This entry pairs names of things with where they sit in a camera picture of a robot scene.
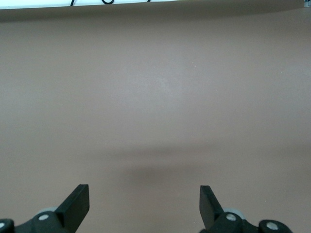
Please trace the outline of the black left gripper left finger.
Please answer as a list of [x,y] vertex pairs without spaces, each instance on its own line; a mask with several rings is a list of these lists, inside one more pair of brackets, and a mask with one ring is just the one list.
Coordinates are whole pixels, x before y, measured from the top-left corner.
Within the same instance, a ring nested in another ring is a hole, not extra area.
[[23,224],[0,220],[2,233],[75,233],[89,211],[89,185],[78,185],[58,206],[41,210]]

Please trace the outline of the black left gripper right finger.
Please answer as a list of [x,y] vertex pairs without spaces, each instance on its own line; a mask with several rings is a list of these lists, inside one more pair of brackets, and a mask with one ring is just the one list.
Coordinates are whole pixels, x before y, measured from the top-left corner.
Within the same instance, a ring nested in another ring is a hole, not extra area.
[[257,226],[249,223],[244,214],[234,208],[223,208],[208,185],[200,186],[200,215],[205,226],[202,233],[290,233],[282,222],[264,219]]

